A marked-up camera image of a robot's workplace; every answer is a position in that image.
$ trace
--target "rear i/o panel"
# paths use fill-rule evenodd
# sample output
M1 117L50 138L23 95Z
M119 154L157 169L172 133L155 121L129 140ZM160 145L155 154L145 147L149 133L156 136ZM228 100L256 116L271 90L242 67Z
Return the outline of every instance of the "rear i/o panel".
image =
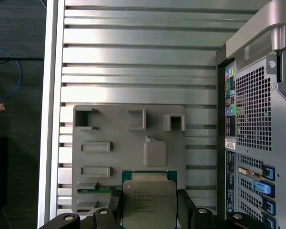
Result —
M227 155L234 154L235 172L234 201L227 200L236 211L277 229L284 218L280 200L286 198L277 194L277 183L286 186L279 174L286 168L276 165L282 164L278 147L286 130L274 124L274 114L279 113L274 98L279 93L266 59L241 71L236 62L225 68L225 149Z

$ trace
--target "metal slotted panel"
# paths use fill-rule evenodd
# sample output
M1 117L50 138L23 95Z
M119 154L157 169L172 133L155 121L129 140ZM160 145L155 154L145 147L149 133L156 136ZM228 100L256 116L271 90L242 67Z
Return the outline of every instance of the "metal slotted panel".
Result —
M271 86L264 67L236 80L237 144L271 151Z
M266 2L49 3L38 226L70 209L76 104L184 105L187 190L197 205L215 209L215 53Z

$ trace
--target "metal screw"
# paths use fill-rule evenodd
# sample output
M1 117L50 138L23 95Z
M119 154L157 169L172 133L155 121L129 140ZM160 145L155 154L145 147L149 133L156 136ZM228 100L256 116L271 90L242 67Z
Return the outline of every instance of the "metal screw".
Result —
M69 221L69 220L72 220L73 218L74 218L74 216L66 216L66 217L64 218L64 220Z
M206 210L205 209L199 209L198 212L201 213L201 214L205 214Z
M233 217L234 217L235 219L242 219L242 218L243 218L243 217L242 217L241 215L239 215L239 214L234 214Z
M276 62L274 62L274 61L269 61L269 62L268 62L268 65L269 65L270 68L275 68L275 67L276 67Z

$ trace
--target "black mechanical arm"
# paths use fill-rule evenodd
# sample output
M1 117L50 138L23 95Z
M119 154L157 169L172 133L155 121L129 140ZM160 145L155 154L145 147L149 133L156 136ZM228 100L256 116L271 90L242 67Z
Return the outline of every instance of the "black mechanical arm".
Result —
M60 214L41 229L121 229L122 197L121 191L114 191L107 208L97 209L83 220L77 214ZM269 229L240 212L228 213L226 220L220 219L206 208L197 208L184 189L178 190L178 219L182 229Z

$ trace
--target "gray floor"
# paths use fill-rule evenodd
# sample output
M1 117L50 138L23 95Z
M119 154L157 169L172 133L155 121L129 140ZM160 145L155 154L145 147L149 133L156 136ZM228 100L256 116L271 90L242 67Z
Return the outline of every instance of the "gray floor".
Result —
M0 3L0 49L15 57L44 56L46 9L39 0ZM20 89L5 100L0 136L9 138L7 205L0 209L0 229L33 229L37 225L43 62L21 62ZM0 97L17 84L14 62L0 66Z

